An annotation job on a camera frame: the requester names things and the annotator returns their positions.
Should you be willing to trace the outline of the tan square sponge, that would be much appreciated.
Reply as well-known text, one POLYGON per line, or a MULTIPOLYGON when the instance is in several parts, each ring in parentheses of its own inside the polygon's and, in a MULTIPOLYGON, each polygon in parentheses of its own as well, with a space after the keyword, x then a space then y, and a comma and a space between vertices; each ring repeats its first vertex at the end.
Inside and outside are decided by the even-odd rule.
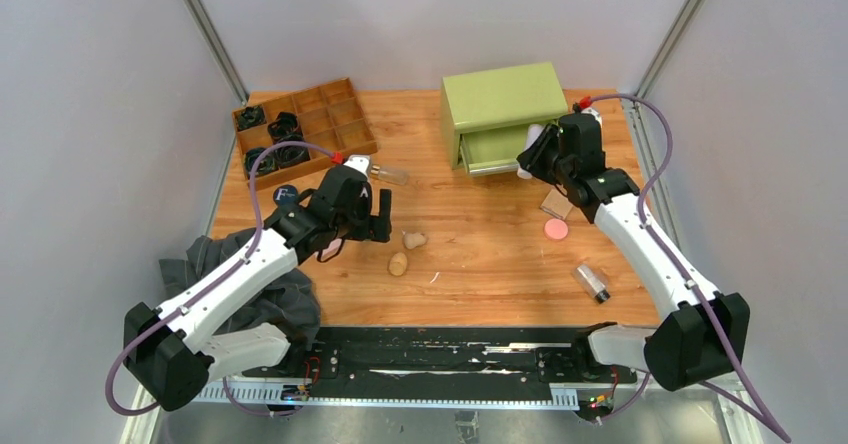
POLYGON ((542 200, 539 209, 552 218, 565 221, 574 206, 561 192, 553 189, 542 200))

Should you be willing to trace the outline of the frosted glass perfume bottle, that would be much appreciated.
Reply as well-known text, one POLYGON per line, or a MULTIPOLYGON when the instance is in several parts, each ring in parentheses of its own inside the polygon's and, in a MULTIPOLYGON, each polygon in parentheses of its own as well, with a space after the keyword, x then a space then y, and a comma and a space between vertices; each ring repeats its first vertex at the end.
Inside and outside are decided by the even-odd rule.
POLYGON ((369 168, 369 174, 376 180, 400 186, 406 185, 409 179, 406 171, 379 164, 372 164, 369 168))

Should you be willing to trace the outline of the green metal drawer box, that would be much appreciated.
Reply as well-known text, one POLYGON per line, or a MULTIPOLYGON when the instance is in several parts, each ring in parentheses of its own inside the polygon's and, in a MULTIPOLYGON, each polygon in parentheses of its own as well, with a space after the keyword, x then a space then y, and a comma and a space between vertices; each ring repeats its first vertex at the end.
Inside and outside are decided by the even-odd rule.
POLYGON ((550 62, 444 77, 440 129, 448 165, 471 177, 514 172, 528 128, 561 117, 567 108, 550 62))

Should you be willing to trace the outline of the small clear black-capped bottle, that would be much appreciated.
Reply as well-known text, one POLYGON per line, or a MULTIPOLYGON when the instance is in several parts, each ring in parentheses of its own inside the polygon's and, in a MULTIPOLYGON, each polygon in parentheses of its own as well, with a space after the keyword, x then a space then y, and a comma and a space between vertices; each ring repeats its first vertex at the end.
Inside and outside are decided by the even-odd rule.
POLYGON ((603 304, 610 299, 608 277, 602 271, 595 270, 588 264, 582 263, 574 269, 573 277, 598 304, 603 304))

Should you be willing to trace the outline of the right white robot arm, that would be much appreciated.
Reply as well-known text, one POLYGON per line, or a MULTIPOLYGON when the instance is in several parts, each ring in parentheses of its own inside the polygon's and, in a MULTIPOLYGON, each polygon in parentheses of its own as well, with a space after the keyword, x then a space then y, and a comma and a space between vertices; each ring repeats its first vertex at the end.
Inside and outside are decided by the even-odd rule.
POLYGON ((531 125, 517 163, 563 193, 611 240, 662 320, 655 328, 604 322, 579 331, 571 364, 580 378, 595 381, 620 366, 646 371, 663 389, 676 391, 738 370, 748 303, 696 271, 646 210, 630 175, 607 165, 595 116, 571 113, 531 125))

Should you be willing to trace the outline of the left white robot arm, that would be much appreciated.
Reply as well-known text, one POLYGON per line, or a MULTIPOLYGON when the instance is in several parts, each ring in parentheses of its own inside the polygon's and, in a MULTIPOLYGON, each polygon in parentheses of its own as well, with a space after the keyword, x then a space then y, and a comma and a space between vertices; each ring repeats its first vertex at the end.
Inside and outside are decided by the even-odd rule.
POLYGON ((156 308, 139 303, 124 317, 124 349, 110 368, 112 382, 125 367, 166 411, 190 403, 214 381, 270 367, 298 375, 306 350, 294 329, 273 322, 218 334, 239 309, 275 279, 294 271, 330 244, 387 242, 391 192, 375 194, 370 160, 354 155, 326 171, 316 189, 259 220, 247 242, 196 284, 156 308))

